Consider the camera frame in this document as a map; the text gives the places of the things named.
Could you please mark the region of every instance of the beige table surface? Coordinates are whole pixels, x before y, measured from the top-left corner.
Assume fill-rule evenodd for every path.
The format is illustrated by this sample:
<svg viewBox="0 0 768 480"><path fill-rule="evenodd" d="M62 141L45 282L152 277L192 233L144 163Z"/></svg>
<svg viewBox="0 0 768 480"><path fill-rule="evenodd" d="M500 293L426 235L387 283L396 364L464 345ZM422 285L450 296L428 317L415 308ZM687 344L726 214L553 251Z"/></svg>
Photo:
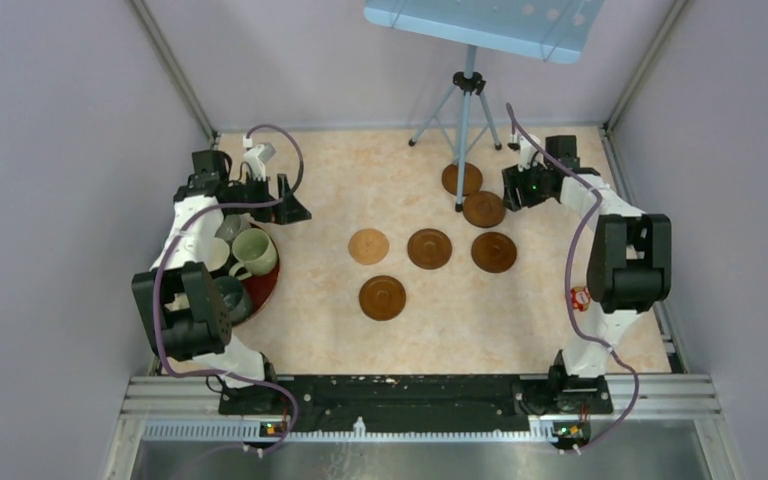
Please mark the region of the beige table surface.
<svg viewBox="0 0 768 480"><path fill-rule="evenodd" d="M299 132L305 155L298 199L313 220L265 225L281 256L281 275L265 308L234 333L264 352L279 373L431 374L545 373L573 335L564 307L563 271L578 219L554 200L517 213L491 231L518 247L509 271L493 275L472 262L470 246L481 233L454 211L454 197L440 175L451 151L439 130L428 130L409 148L412 131ZM595 167L612 183L595 127L534 128L533 134L574 134L582 165ZM296 160L282 137L255 134L278 153L268 164L295 179ZM242 135L226 134L220 148L236 165ZM483 190L503 192L501 170L518 156L496 151L489 133L469 155L484 175ZM363 266L348 254L354 232L376 228L390 251L376 265ZM446 232L453 254L434 271L414 266L408 238L422 228ZM592 234L577 249L573 285L584 285ZM392 275L407 290L404 311L388 322L361 312L358 290L376 275ZM626 333L618 352L642 372L668 372L654 315L644 314ZM622 372L611 360L609 371Z"/></svg>

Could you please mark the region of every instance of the gray floor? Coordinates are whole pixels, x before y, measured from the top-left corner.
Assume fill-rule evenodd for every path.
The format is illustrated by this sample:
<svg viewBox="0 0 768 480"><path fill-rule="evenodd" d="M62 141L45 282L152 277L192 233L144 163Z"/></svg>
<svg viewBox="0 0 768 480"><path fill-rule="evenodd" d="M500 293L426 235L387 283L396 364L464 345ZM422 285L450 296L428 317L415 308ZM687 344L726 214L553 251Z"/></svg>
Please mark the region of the gray floor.
<svg viewBox="0 0 768 480"><path fill-rule="evenodd" d="M305 480L708 479L692 422L629 421L581 457L545 444L295 443L258 460L236 449L191 463L217 446L144 442L134 480L245 478Z"/></svg>

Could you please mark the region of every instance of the tripod leg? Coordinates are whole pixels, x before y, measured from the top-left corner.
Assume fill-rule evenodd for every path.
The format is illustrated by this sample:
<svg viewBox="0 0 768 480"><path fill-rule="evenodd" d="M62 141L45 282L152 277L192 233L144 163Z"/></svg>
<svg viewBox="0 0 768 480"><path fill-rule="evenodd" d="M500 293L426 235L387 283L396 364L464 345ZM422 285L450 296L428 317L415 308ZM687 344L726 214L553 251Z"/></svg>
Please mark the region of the tripod leg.
<svg viewBox="0 0 768 480"><path fill-rule="evenodd" d="M496 124L493 123L493 115L490 114L490 106L487 105L487 99L484 97L484 92L478 95L481 100L481 107L484 108L484 116L487 117L487 125L490 126L490 135L493 135L493 145L496 150L502 149L502 142L499 141L499 133L496 131Z"/></svg>
<svg viewBox="0 0 768 480"><path fill-rule="evenodd" d="M466 170L466 137L469 136L469 103L472 92L464 92L461 103L461 123L458 126L458 193L455 197L455 211L463 211L463 181Z"/></svg>
<svg viewBox="0 0 768 480"><path fill-rule="evenodd" d="M413 134L410 140L408 140L409 146L416 145L416 142L419 141L419 137L422 136L422 132L425 131L426 128L428 128L428 124L431 123L431 120L434 119L434 117L437 116L438 113L440 113L440 109L443 108L443 105L446 104L446 100L449 99L449 97L452 95L452 92L455 91L455 85L449 85L449 89L446 90L446 94L443 95L443 98L440 100L440 103L437 104L437 108L434 109L433 112L431 112L431 115L428 116L428 119L425 120L425 123L422 124L421 127L419 127L419 130L416 131L416 133Z"/></svg>

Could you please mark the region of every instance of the wooden coaster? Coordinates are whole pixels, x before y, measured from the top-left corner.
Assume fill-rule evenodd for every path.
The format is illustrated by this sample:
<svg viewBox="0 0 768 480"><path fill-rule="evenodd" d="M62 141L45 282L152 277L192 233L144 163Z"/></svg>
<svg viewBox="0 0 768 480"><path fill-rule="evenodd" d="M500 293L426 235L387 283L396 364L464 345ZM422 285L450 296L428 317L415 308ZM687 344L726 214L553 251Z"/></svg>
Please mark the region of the wooden coaster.
<svg viewBox="0 0 768 480"><path fill-rule="evenodd" d="M484 176L481 170L471 163L464 165L464 195L471 195L481 188ZM449 164L443 169L443 188L452 195L458 194L458 166Z"/></svg>
<svg viewBox="0 0 768 480"><path fill-rule="evenodd" d="M374 228L358 230L349 240L349 255L361 265L380 262L390 251L387 237Z"/></svg>
<svg viewBox="0 0 768 480"><path fill-rule="evenodd" d="M499 232L483 233L472 242L472 260L485 272L502 273L516 262L516 245Z"/></svg>
<svg viewBox="0 0 768 480"><path fill-rule="evenodd" d="M434 270L452 257L452 241L440 230L426 228L411 235L408 257L417 267Z"/></svg>
<svg viewBox="0 0 768 480"><path fill-rule="evenodd" d="M505 205L495 193L476 192L464 200L464 217L476 227L495 227L505 219Z"/></svg>
<svg viewBox="0 0 768 480"><path fill-rule="evenodd" d="M379 275L363 284L358 299L360 309L367 317L383 322L402 313L407 302L407 293L400 281L387 275Z"/></svg>

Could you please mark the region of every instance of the light blue music stand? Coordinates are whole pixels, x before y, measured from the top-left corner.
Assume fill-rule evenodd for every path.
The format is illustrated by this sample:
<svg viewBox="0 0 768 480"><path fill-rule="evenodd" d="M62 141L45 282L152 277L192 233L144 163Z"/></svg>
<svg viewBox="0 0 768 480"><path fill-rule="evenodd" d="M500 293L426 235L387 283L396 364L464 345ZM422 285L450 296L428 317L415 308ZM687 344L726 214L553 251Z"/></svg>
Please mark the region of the light blue music stand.
<svg viewBox="0 0 768 480"><path fill-rule="evenodd" d="M452 85L437 107L408 141L413 146L437 120L440 109L456 87L463 91L460 120L452 144L458 165L458 187L455 210L463 210L463 182L466 155L489 128L497 150L502 149L493 124L490 107L484 96L486 81L475 72L478 47L492 48L546 62L573 63L581 56L590 27L604 0L366 0L364 15L369 22L467 45L466 66L457 72ZM469 109L472 95L478 95L487 124L467 147Z"/></svg>

